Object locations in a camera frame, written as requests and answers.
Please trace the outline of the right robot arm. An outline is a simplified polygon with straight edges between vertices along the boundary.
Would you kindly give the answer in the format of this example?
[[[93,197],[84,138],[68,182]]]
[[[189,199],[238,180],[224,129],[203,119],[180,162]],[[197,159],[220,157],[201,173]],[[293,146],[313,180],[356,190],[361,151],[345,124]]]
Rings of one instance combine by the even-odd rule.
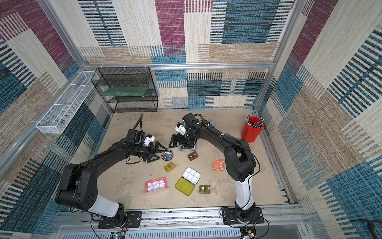
[[[217,130],[201,114],[185,115],[183,121],[177,124],[176,131],[177,134],[171,136],[169,148],[193,148],[199,139],[203,139],[223,152],[226,171],[234,180],[236,189],[234,211],[223,215],[223,218],[227,220],[230,216],[240,224],[264,223],[266,220],[253,198],[252,180],[258,174],[255,172],[258,159],[252,153],[249,143]]]

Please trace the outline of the round dark blue pillbox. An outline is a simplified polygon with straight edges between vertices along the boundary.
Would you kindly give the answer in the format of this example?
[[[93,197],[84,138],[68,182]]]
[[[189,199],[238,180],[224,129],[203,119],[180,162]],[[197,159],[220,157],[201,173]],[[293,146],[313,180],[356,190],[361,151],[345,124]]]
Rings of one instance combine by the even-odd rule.
[[[165,151],[165,152],[163,152],[162,154],[161,154],[161,158],[164,160],[164,161],[170,161],[170,160],[172,160],[173,158],[174,158],[174,153],[173,153],[173,151],[172,150],[167,150],[167,151]]]

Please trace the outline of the orange pillbox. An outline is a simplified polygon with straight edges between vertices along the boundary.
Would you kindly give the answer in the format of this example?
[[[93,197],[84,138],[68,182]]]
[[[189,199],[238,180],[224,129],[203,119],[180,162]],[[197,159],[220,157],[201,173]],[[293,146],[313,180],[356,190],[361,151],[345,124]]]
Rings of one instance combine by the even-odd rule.
[[[213,170],[224,171],[225,170],[224,160],[223,159],[214,159],[212,168],[213,168]]]

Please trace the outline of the yellow two-compartment pillbox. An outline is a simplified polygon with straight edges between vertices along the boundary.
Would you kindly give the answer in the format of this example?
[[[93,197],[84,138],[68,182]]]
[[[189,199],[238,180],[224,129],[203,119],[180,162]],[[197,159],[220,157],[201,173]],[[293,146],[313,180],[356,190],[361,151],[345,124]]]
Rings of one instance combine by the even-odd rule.
[[[170,162],[164,166],[164,170],[166,172],[171,172],[173,169],[175,169],[176,165],[173,162]]]

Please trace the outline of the maroon two-compartment pillbox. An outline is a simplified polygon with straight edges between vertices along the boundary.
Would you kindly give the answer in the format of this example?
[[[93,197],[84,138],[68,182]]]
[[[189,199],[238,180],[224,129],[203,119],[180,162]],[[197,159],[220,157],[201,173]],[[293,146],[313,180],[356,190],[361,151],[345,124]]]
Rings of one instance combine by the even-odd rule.
[[[190,161],[193,161],[193,160],[197,159],[198,157],[199,157],[199,155],[197,154],[196,151],[193,151],[192,153],[188,154],[188,159]]]

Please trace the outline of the blue six-compartment pillbox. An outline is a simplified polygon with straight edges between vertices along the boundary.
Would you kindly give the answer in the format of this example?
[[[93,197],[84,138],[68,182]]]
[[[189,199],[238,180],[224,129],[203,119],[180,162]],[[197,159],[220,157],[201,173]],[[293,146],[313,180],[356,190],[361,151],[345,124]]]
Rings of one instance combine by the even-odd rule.
[[[196,146],[188,147],[188,146],[184,146],[184,145],[179,145],[178,148],[179,148],[180,151],[196,151],[197,150]]]

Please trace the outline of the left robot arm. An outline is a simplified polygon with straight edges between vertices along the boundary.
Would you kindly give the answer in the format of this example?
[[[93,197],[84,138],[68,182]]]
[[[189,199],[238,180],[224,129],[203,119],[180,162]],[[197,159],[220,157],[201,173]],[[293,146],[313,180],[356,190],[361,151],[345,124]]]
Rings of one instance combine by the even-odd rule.
[[[55,196],[56,203],[99,215],[101,222],[108,228],[124,227],[127,224],[124,205],[101,196],[98,193],[97,180],[109,168],[131,156],[137,156],[147,163],[160,159],[158,154],[166,152],[167,148],[153,140],[152,135],[133,127],[108,150],[88,161],[68,164],[61,175]]]

